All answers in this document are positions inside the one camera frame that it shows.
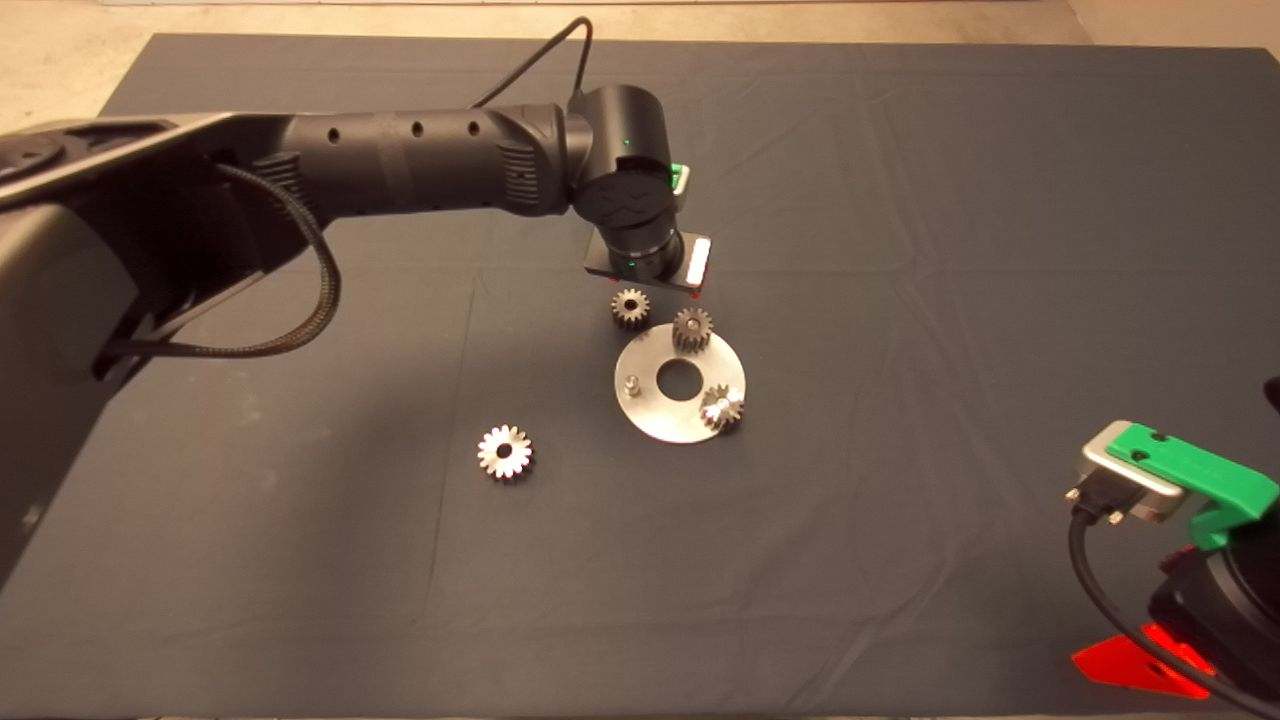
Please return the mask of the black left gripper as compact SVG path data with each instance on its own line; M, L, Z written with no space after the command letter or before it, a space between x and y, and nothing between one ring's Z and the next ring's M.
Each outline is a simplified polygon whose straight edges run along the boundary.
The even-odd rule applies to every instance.
M584 270L630 284L673 290L700 299L710 266L713 243L699 233L672 231L655 252L627 255L605 245L600 231L594 231L588 241Z

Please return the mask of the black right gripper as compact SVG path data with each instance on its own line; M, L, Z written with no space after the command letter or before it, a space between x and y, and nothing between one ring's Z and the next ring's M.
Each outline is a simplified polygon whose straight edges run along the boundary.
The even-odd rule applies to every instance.
M1219 553L1181 547L1158 562L1165 575L1152 593L1148 612L1156 623L1142 632L1161 648L1215 676L1212 664L1235 659L1238 618L1230 582ZM1071 656L1093 683L1203 701L1210 692L1157 661L1125 635L1112 635Z

